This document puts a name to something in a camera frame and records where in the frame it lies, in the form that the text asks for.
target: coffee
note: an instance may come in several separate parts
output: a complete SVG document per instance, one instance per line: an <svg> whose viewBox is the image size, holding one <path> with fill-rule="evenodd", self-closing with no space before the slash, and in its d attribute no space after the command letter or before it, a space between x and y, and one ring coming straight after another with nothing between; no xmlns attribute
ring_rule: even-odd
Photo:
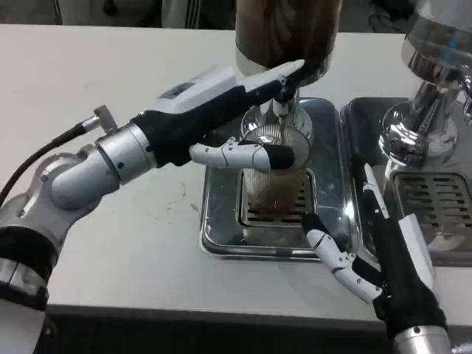
<svg viewBox="0 0 472 354"><path fill-rule="evenodd" d="M237 0L236 45L267 68L305 59L323 69L338 29L341 0Z"/></svg>

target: white countertop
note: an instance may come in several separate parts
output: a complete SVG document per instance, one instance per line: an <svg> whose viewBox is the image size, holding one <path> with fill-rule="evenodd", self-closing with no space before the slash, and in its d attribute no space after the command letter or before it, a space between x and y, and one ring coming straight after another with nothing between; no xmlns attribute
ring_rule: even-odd
<svg viewBox="0 0 472 354"><path fill-rule="evenodd" d="M402 97L416 80L402 35L340 33L330 71L303 88L340 109L355 97ZM234 63L233 32L0 26L0 181L53 136L106 104L125 124L159 93ZM98 131L69 143L75 152ZM32 169L13 192L24 190ZM50 304L374 321L370 306L321 264L221 260L198 243L204 167L166 166L105 197L72 227ZM437 268L451 325L472 325L472 270Z"/></svg>

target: robotic arm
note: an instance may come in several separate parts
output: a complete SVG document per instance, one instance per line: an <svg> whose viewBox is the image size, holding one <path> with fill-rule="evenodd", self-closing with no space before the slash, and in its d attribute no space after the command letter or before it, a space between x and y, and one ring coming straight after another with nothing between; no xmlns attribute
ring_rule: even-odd
<svg viewBox="0 0 472 354"><path fill-rule="evenodd" d="M416 216L391 219L371 167L354 165L364 231L371 235L381 271L336 245L317 215L303 220L309 244L343 286L373 304L395 353L450 353L434 268Z"/></svg>
<svg viewBox="0 0 472 354"><path fill-rule="evenodd" d="M238 79L216 68L165 92L153 107L117 128L105 106L28 159L0 194L0 206L27 166L51 148L102 126L106 135L78 153L44 159L29 189L0 209L0 345L2 352L31 353L41 332L47 282L67 232L115 192L154 167L193 160L213 167L284 169L289 147L225 139L211 134L280 93L304 61Z"/></svg>
<svg viewBox="0 0 472 354"><path fill-rule="evenodd" d="M286 63L242 79L227 68L204 72L165 92L120 129L108 109L100 107L94 117L39 150L34 159L99 126L106 135L76 154L44 159L29 189L1 206L15 179L34 159L22 165L0 193L2 351L34 350L48 299L46 285L67 232L104 195L167 163L289 168L294 163L289 147L236 142L212 132L279 95L303 63ZM337 245L317 215L306 215L303 221L308 242L342 285L374 305L398 353L450 353L445 317L434 295L434 270L416 218L389 218L368 165L358 169L356 181L381 272Z"/></svg>

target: floor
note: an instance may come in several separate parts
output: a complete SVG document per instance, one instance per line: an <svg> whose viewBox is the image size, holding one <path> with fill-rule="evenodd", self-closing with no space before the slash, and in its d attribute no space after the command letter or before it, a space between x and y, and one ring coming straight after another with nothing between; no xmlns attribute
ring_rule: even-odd
<svg viewBox="0 0 472 354"><path fill-rule="evenodd" d="M94 26L159 27L155 0L114 0L115 15L106 15L106 0L0 0L0 23L73 24ZM201 27L231 29L234 13L223 5L232 0L202 1ZM405 32L407 21L391 22L369 0L344 0L340 32Z"/></svg>

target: metal grate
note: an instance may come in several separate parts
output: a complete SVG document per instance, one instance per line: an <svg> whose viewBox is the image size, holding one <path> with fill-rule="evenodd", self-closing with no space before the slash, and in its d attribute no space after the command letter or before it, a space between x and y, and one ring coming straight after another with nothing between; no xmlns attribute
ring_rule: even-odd
<svg viewBox="0 0 472 354"><path fill-rule="evenodd" d="M427 242L441 235L472 237L472 203L458 173L396 173L403 215L416 214Z"/></svg>
<svg viewBox="0 0 472 354"><path fill-rule="evenodd" d="M270 212L260 212L251 207L248 201L246 187L243 176L240 179L240 193L238 193L238 220L243 226L262 226L262 227L300 227L302 216L306 212L313 212L315 208L313 194L313 176L306 174L306 178L300 187L295 206L288 213L272 214Z"/></svg>

